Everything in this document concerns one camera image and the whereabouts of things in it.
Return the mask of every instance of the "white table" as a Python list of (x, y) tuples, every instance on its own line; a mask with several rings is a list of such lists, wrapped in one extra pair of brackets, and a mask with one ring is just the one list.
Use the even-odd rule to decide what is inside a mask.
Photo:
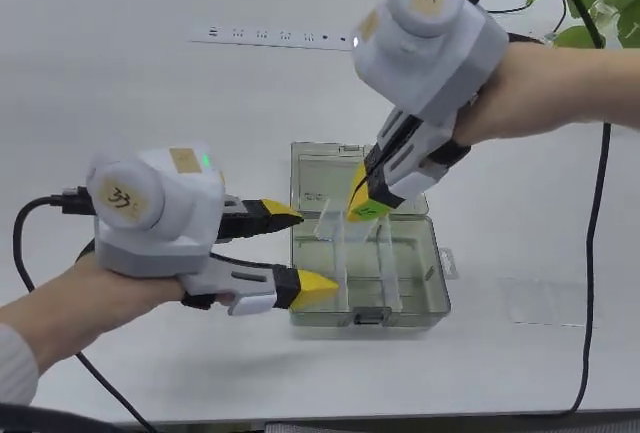
[[(18, 208), (82, 184), (99, 145), (203, 139), (230, 193), (287, 201), (290, 142), (372, 141), (389, 105), (360, 83), (349, 54), (187, 37), (208, 20), (340, 31), (375, 1), (0, 0), (0, 301), (23, 292), (9, 247)], [(542, 35), (558, 14), (557, 0), (543, 0), (501, 21)], [(260, 136), (267, 130), (275, 133)], [(488, 143), (429, 192), (438, 240), (453, 250), (461, 278), (449, 282), (452, 315), (426, 334), (308, 339), (286, 312), (234, 319), (221, 308), (167, 305), (105, 335), (87, 356), (152, 421), (566, 408), (583, 329), (514, 324), (500, 279), (583, 281), (598, 149), (595, 125)], [(616, 132), (597, 234), (601, 322), (585, 408), (640, 406), (639, 154), (634, 133)], [(35, 213), (25, 253), (36, 282), (68, 266), (90, 235), (88, 219)], [(222, 250), (287, 262), (288, 234)], [(74, 360), (46, 374), (35, 403), (131, 421)]]

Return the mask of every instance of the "white sleeve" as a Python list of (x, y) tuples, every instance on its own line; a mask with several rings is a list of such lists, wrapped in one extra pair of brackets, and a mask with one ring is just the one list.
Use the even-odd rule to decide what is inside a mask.
[(6, 325), (0, 325), (0, 402), (28, 405), (38, 387), (38, 365), (31, 348)]

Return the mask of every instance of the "black wire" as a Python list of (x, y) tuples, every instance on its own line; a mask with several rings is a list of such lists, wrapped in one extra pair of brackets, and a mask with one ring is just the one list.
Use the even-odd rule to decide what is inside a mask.
[(557, 33), (560, 27), (562, 26), (562, 23), (564, 23), (564, 20), (567, 18), (568, 10), (569, 10), (569, 5), (567, 5), (567, 0), (562, 0), (562, 16), (558, 20), (558, 23), (556, 23), (556, 26), (553, 27), (553, 30), (551, 30), (553, 33)]
[[(598, 28), (593, 19), (589, 15), (589, 11), (582, 0), (571, 0), (576, 6), (585, 27), (591, 36), (593, 44), (596, 48), (604, 48), (604, 42), (600, 37)], [(550, 415), (533, 415), (533, 417), (564, 417), (575, 413), (580, 408), (584, 395), (587, 391), (589, 382), (589, 355), (591, 353), (591, 340), (593, 337), (593, 310), (595, 303), (594, 288), (594, 272), (593, 272), (593, 242), (598, 224), (598, 215), (600, 213), (600, 203), (602, 202), (602, 191), (604, 189), (604, 179), (607, 172), (607, 160), (609, 158), (609, 143), (611, 141), (611, 124), (604, 123), (602, 125), (602, 141), (600, 145), (600, 159), (598, 160), (598, 171), (596, 173), (596, 185), (593, 191), (593, 203), (591, 206), (591, 214), (589, 215), (589, 224), (587, 227), (587, 237), (585, 241), (586, 260), (587, 260), (587, 318), (584, 331), (584, 344), (582, 347), (582, 375), (580, 377), (580, 388), (571, 408), (559, 413)]]
[[(50, 206), (62, 206), (63, 200), (57, 196), (45, 196), (42, 198), (36, 198), (35, 200), (30, 201), (22, 209), (18, 212), (16, 216), (16, 221), (13, 224), (13, 261), (16, 265), (16, 269), (18, 270), (18, 274), (24, 283), (24, 286), (27, 287), (29, 292), (32, 292), (35, 289), (35, 285), (27, 272), (26, 267), (24, 266), (24, 261), (22, 258), (22, 231), (24, 229), (24, 222), (27, 219), (27, 216), (38, 208), (39, 206), (50, 205)], [(147, 420), (145, 420), (140, 413), (133, 407), (131, 403), (127, 401), (127, 399), (122, 396), (122, 394), (111, 384), (107, 379), (102, 376), (102, 374), (96, 369), (95, 366), (87, 359), (86, 356), (82, 352), (76, 354), (76, 358), (82, 363), (82, 365), (89, 371), (89, 373), (102, 385), (102, 387), (107, 390), (118, 402), (124, 406), (124, 408), (131, 413), (131, 415), (140, 423), (140, 425), (145, 428), (149, 433), (158, 433)]]

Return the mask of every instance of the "power strip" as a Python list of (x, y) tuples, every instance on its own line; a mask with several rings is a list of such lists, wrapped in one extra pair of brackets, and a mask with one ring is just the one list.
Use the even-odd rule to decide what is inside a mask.
[(230, 45), (304, 48), (308, 50), (350, 51), (351, 35), (318, 31), (267, 30), (241, 26), (207, 26), (197, 28), (190, 41)]

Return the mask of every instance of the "clear plastic box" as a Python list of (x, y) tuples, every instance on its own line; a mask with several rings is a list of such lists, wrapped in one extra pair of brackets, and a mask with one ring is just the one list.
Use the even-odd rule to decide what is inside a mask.
[(451, 310), (424, 195), (378, 221), (344, 218), (352, 176), (367, 148), (294, 143), (291, 261), (338, 282), (338, 294), (291, 313), (301, 326), (430, 327)]

